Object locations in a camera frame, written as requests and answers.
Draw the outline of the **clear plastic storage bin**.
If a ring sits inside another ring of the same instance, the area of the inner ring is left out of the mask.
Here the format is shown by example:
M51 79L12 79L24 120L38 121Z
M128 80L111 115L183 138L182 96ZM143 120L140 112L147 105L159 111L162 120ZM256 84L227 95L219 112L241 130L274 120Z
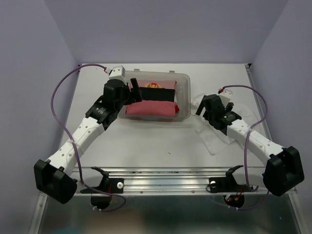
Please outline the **clear plastic storage bin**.
M175 73L174 71L165 72L147 72L135 69L134 71L126 71L126 81L130 82L131 78L137 80L176 80L175 95L178 100L180 112L175 117L164 116L139 116L139 115L126 115L126 106L119 112L118 116L124 119L132 120L145 120L145 121L183 121L190 116L190 78L186 74Z

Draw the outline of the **white printed t-shirt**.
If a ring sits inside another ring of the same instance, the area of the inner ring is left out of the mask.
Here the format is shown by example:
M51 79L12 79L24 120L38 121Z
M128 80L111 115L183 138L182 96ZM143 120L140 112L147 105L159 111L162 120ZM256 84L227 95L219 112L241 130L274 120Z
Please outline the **white printed t-shirt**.
M211 155L216 155L234 142L234 139L216 130L207 120L204 119L203 116L197 116L195 114L204 95L204 93L201 93L195 96L192 100L191 115L194 116L199 123L199 126L196 127L196 132L199 134L205 144L205 147ZM248 106L242 103L234 103L234 112L239 114L248 125L252 125L259 121L255 113Z

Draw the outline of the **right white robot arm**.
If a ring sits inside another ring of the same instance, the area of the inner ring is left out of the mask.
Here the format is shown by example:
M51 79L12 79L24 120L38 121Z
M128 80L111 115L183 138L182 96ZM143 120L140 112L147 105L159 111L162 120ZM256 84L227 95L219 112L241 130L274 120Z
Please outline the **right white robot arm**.
M235 192L240 188L247 192L253 187L263 187L275 196L282 196L303 182L299 151L293 146L285 148L276 144L252 129L232 111L233 106L225 95L204 95L195 113L204 124L198 132L200 137L212 155L236 141L244 148L244 157L251 152L264 167L234 166L224 176L210 179L209 192Z

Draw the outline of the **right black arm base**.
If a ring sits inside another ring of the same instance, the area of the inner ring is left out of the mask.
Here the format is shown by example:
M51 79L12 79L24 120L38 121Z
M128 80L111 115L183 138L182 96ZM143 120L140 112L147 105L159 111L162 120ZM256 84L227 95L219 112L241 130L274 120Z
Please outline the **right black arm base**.
M234 179L233 173L238 169L243 168L243 165L238 165L226 171L224 176L211 177L206 186L206 190L210 193L231 193L231 192L249 192L247 185L239 185Z

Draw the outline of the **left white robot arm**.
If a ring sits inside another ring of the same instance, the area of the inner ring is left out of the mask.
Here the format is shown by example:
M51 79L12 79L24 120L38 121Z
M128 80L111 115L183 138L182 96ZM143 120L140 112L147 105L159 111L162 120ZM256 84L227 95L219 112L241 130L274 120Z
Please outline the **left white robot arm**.
M71 178L75 166L80 167L80 157L97 137L117 119L123 106L142 101L137 79L130 84L119 79L110 79L104 85L103 94L86 112L81 124L69 139L45 161L38 160L34 165L36 187L61 204L67 203L76 193L78 183L90 188L84 180Z

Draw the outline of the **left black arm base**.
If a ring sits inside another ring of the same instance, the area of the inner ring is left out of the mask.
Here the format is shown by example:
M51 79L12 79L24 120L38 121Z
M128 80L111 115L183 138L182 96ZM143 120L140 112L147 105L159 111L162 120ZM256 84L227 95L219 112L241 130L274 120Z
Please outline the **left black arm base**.
M92 189L83 185L78 190L81 194L99 194L100 191L110 194L123 193L124 178L112 177L100 167L91 167L83 173L83 179Z

